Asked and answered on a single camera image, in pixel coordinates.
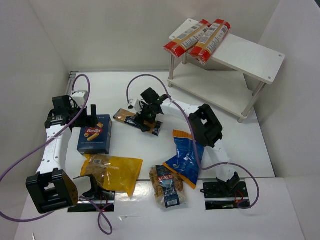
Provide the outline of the brown blue spaghetti pack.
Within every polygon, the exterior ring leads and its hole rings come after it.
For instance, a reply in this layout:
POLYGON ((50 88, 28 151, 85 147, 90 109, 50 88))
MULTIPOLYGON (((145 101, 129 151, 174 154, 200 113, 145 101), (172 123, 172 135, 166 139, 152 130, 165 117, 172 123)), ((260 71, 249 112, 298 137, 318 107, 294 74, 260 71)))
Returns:
MULTIPOLYGON (((113 116, 113 119, 116 120, 117 122, 120 122, 125 125, 141 130, 141 128, 135 122, 135 116, 136 116, 135 113, 120 108, 113 116)), ((161 121, 156 120, 154 123, 148 123, 145 121, 144 124, 149 128, 149 131, 147 131, 147 133, 157 137, 159 136, 160 130, 163 124, 161 121)))

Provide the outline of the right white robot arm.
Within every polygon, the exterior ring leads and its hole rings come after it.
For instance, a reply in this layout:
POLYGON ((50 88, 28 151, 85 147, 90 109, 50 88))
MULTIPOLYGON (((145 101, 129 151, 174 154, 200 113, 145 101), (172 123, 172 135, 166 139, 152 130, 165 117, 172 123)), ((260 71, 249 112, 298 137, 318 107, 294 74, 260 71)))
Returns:
POLYGON ((152 88, 141 94, 144 103, 138 99, 128 99, 128 108, 135 109, 134 122, 142 132, 147 132, 159 114, 170 115, 185 120, 190 127, 191 137, 204 147, 212 162, 217 164, 216 180, 221 194, 227 196, 232 193, 240 182, 240 177, 230 164, 223 145, 223 127, 208 104, 201 106, 190 105, 172 99, 169 95, 158 95, 152 88))

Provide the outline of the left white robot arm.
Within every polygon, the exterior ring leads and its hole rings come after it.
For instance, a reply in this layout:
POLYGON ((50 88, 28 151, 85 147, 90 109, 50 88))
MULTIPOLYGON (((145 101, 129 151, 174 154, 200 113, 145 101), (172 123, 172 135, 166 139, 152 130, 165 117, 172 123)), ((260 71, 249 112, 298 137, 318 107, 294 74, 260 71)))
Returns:
POLYGON ((70 178, 66 173, 66 159, 73 128, 94 127, 98 123, 96 106, 91 115, 85 106, 86 90, 72 95, 52 98, 53 109, 44 123, 46 146, 36 174, 26 179, 26 188, 40 214, 72 208, 81 196, 98 192, 96 178, 92 174, 70 178))

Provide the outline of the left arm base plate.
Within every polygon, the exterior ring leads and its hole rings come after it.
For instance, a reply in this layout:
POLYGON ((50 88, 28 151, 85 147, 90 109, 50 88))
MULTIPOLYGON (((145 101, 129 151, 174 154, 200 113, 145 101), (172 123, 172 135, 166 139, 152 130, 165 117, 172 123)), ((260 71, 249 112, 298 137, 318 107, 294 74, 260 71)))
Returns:
MULTIPOLYGON (((87 196, 103 212, 114 212, 115 210, 115 191, 103 190, 100 193, 87 196)), ((80 199, 77 206, 67 209, 68 213, 88 213, 97 212, 98 210, 85 199, 80 199)))

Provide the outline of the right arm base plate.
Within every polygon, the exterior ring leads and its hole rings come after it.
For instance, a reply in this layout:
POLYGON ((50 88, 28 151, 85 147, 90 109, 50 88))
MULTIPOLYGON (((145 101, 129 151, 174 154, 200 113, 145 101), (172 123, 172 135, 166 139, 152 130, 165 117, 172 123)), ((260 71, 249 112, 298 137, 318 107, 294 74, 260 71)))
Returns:
POLYGON ((247 185, 244 181, 240 181, 230 193, 223 193, 221 184, 216 181, 205 181, 200 192, 204 194, 206 210, 238 209, 238 204, 244 208, 250 206, 247 185))

